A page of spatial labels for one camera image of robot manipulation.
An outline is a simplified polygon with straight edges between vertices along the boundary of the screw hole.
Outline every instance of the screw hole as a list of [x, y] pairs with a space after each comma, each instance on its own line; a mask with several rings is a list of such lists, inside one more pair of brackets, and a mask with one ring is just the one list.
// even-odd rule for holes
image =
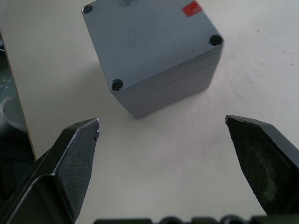
[[116, 79], [112, 83], [112, 90], [118, 92], [123, 88], [123, 82], [120, 79]]
[[93, 6], [92, 6], [92, 5], [87, 5], [87, 6], [84, 6], [84, 7], [83, 7], [82, 12], [85, 13], [85, 14], [88, 14], [88, 13], [90, 13], [92, 10], [93, 10]]
[[213, 35], [210, 38], [210, 44], [213, 46], [219, 46], [222, 45], [222, 43], [223, 43], [223, 38], [219, 35]]

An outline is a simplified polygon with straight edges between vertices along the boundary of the red label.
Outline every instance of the red label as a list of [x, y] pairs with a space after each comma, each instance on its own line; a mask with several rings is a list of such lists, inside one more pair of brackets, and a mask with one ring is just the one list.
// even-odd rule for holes
[[186, 14], [186, 16], [193, 16], [197, 13], [200, 13], [201, 11], [202, 7], [198, 4], [197, 1], [191, 2], [189, 5], [183, 8], [183, 12]]

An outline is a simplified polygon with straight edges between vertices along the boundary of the white table surface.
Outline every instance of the white table surface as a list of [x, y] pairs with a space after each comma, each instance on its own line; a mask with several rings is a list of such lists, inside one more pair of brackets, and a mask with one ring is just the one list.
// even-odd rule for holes
[[226, 40], [210, 88], [140, 120], [108, 90], [80, 11], [89, 0], [0, 3], [7, 9], [0, 30], [37, 158], [65, 127], [101, 119], [78, 224], [264, 214], [224, 118], [272, 123], [299, 147], [298, 0], [201, 0]]

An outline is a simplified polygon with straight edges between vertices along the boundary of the gray metal box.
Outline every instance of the gray metal box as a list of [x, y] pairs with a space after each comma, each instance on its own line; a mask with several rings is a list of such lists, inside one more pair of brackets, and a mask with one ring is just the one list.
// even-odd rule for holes
[[223, 39], [196, 1], [97, 0], [82, 13], [110, 91], [135, 118], [209, 87]]

